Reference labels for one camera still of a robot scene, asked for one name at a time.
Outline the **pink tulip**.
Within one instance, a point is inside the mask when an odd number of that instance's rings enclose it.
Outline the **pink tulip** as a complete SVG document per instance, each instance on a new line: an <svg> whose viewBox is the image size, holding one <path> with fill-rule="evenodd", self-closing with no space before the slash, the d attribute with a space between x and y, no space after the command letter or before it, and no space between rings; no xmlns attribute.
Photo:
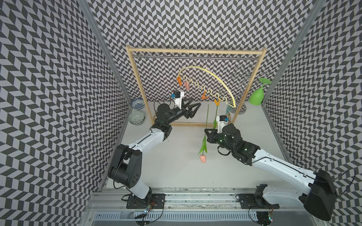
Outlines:
<svg viewBox="0 0 362 226"><path fill-rule="evenodd" d="M215 100L215 104L216 104L216 114L215 114L215 118L214 118L214 122L213 122L213 129L217 129L218 127L218 121L217 121L217 118L218 118L218 107L220 105L220 100Z"/></svg>
<svg viewBox="0 0 362 226"><path fill-rule="evenodd" d="M206 127L205 127L205 129L207 129L207 125L208 125L208 114L209 114L209 105L207 106ZM198 153L201 163L206 163L206 155L205 155L205 153L208 153L206 143L207 143L207 136L206 136L206 134L204 134L204 138L202 140L202 145L201 145L201 148L200 148L199 153Z"/></svg>

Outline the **yellow arched peg hanger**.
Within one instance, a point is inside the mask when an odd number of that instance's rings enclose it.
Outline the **yellow arched peg hanger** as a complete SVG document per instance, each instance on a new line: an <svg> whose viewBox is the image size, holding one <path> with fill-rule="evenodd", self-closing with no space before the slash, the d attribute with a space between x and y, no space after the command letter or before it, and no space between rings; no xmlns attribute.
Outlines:
<svg viewBox="0 0 362 226"><path fill-rule="evenodd" d="M209 77L211 77L211 81L215 83L215 85L205 85L197 79L191 78L188 75L184 74L184 71L187 69L198 69L206 73ZM203 91L209 97L213 97L217 101L225 102L226 104L231 105L233 108L236 108L236 101L232 91L229 87L224 83L216 74L213 72L199 67L199 66L188 66L181 69L177 76L176 80L183 83L187 82L189 85L195 86L199 90Z"/></svg>

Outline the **yellow tulip flower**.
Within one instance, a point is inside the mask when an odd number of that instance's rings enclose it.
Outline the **yellow tulip flower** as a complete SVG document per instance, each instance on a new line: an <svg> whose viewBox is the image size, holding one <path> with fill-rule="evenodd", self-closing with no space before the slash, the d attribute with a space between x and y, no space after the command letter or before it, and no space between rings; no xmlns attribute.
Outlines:
<svg viewBox="0 0 362 226"><path fill-rule="evenodd" d="M233 107L231 105L227 104L225 114L226 115L229 114L232 109L233 109Z"/></svg>

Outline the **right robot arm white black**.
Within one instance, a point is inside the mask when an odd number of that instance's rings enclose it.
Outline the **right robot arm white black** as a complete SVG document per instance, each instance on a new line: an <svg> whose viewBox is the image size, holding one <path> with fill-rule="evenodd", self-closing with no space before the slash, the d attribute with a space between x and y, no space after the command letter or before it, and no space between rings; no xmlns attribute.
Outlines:
<svg viewBox="0 0 362 226"><path fill-rule="evenodd" d="M304 207L314 217L330 221L338 197L331 175L324 171L304 169L273 156L259 146L243 140L240 131L233 125L217 129L205 129L206 140L210 144L228 150L236 160L244 165L263 169L293 188L271 188L262 186L262 198L267 204L282 204Z"/></svg>

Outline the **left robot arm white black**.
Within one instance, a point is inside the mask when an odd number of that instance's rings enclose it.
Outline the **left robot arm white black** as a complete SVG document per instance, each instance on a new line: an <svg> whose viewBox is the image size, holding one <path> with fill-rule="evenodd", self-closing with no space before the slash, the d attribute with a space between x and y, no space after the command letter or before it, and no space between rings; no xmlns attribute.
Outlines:
<svg viewBox="0 0 362 226"><path fill-rule="evenodd" d="M151 188L141 180L143 155L165 141L172 131L171 123L181 117L193 118L201 103L193 103L193 98L175 98L175 107L160 104L156 119L149 132L129 145L118 145L107 172L109 179L122 184L139 199L149 199Z"/></svg>

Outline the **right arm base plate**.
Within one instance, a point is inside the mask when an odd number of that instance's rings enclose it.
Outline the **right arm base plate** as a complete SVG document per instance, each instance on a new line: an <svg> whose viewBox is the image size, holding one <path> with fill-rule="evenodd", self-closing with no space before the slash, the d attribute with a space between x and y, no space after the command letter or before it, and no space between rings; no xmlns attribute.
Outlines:
<svg viewBox="0 0 362 226"><path fill-rule="evenodd" d="M278 204L268 203L262 196L254 194L237 194L235 196L236 200L240 203L242 209L246 210L249 208L252 209L274 209L277 210L280 208Z"/></svg>

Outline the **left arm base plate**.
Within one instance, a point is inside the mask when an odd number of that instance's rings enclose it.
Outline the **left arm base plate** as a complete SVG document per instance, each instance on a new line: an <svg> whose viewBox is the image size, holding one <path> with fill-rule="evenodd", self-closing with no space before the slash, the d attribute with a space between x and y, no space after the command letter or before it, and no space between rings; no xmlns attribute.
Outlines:
<svg viewBox="0 0 362 226"><path fill-rule="evenodd" d="M166 199L165 194L151 194L151 196L148 195L145 199L140 199L135 195L129 195L127 199L126 208L145 210L149 205L151 205L152 210L163 209L165 199Z"/></svg>

